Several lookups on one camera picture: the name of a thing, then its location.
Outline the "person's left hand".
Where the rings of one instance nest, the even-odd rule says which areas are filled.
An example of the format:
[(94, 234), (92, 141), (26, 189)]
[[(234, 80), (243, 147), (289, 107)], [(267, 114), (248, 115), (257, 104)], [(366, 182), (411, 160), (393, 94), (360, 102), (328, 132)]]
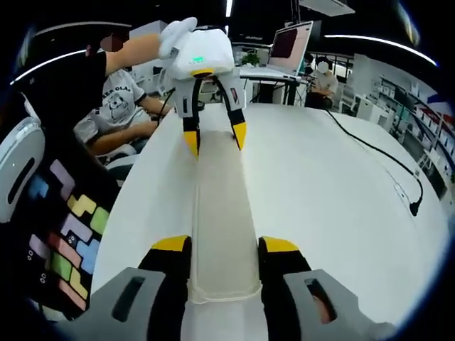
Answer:
[(182, 21), (173, 21), (161, 32), (159, 58), (165, 60), (170, 57), (177, 42), (187, 33), (192, 32), (197, 26), (196, 17), (185, 18)]

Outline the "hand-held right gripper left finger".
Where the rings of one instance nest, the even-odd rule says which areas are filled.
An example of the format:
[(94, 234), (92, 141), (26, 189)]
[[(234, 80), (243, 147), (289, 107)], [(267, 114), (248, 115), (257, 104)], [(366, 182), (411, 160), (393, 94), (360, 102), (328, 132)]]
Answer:
[(79, 318), (56, 327), (63, 340), (180, 340), (188, 300), (192, 241), (155, 244), (91, 297)]

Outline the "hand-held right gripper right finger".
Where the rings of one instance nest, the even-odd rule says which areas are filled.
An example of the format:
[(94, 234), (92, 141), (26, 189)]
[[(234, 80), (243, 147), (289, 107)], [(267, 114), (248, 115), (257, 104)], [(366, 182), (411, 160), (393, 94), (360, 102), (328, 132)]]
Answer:
[(322, 269), (311, 269), (285, 239), (258, 241), (261, 299), (269, 340), (389, 340), (392, 323), (361, 312), (358, 297)]

